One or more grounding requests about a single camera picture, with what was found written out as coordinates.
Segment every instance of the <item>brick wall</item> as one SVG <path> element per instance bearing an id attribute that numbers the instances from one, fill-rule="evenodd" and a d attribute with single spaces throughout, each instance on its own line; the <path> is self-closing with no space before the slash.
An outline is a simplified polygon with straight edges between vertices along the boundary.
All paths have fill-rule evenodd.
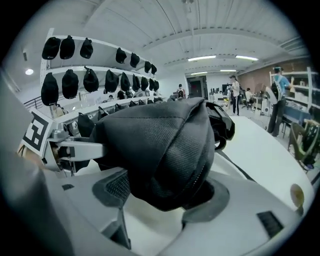
<path id="1" fill-rule="evenodd" d="M 273 73 L 275 66 L 283 67 L 284 72 L 298 72 L 307 71 L 307 67 L 312 67 L 312 63 L 308 58 L 285 61 L 239 75 L 237 79 L 244 88 L 250 88 L 252 93 L 265 91 L 266 86 L 270 86 L 269 72 Z"/>

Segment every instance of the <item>man in blue shirt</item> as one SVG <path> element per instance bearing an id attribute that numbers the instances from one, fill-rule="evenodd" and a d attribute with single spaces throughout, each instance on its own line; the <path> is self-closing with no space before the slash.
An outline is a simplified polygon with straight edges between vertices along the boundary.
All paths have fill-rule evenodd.
<path id="1" fill-rule="evenodd" d="M 279 128 L 282 123 L 282 118 L 285 112 L 286 106 L 286 87 L 291 88 L 294 82 L 294 78 L 291 77 L 291 83 L 288 79 L 282 75 L 284 69 L 280 66 L 273 68 L 275 76 L 273 77 L 273 82 L 279 87 L 279 93 L 281 94 L 280 100 L 277 104 L 273 105 L 272 115 L 268 125 L 268 133 L 272 136 L 277 137 L 279 135 Z"/>

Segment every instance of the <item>ceiling pipe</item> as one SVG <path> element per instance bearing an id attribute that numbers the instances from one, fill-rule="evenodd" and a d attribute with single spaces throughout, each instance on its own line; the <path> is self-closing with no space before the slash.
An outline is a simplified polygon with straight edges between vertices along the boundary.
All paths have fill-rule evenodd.
<path id="1" fill-rule="evenodd" d="M 195 33 L 194 33 L 194 20 L 193 20 L 193 13 L 191 10 L 191 4 L 194 1 L 190 1 L 190 0 L 185 0 L 183 1 L 183 10 L 185 13 L 185 17 L 188 23 L 188 27 L 191 31 L 191 40 L 192 40 L 192 57 L 195 56 L 195 52 L 196 52 L 196 47 L 195 47 Z"/>

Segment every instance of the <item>metal railing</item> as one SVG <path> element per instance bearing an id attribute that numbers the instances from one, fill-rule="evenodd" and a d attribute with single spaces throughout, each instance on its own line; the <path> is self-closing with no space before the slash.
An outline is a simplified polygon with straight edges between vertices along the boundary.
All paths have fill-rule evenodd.
<path id="1" fill-rule="evenodd" d="M 64 99 L 64 96 L 63 95 L 60 95 L 59 98 L 58 98 L 58 101 Z M 26 107 L 27 110 L 30 110 L 31 108 L 36 108 L 36 109 L 40 109 L 44 106 L 44 104 L 42 103 L 42 100 L 41 100 L 41 96 L 39 97 L 36 97 L 32 100 L 29 100 L 25 103 L 23 103 L 24 106 Z"/>

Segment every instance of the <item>doorway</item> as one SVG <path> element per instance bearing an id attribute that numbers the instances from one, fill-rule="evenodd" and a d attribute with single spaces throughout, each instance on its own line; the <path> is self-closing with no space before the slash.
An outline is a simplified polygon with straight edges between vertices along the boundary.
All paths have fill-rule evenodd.
<path id="1" fill-rule="evenodd" d="M 202 97 L 208 99 L 207 77 L 198 76 L 186 79 L 189 86 L 189 97 Z"/>

